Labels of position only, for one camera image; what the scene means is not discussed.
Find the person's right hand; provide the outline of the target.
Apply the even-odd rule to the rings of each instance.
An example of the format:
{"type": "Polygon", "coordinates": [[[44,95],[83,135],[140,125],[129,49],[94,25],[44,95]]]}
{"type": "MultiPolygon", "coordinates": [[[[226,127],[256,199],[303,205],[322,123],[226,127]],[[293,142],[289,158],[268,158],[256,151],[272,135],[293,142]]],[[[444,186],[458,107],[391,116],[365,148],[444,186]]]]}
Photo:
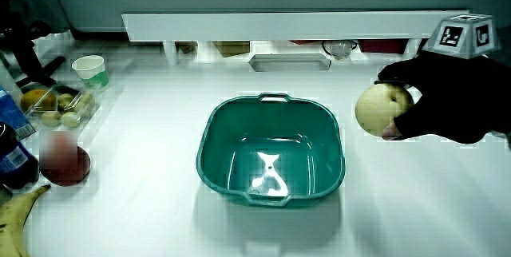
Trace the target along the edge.
{"type": "Polygon", "coordinates": [[[510,138],[510,67],[489,57],[496,23],[487,14],[442,19],[413,58],[386,66],[378,82],[409,85],[418,102],[384,129],[386,140],[428,134],[474,144],[487,133],[510,138]]]}

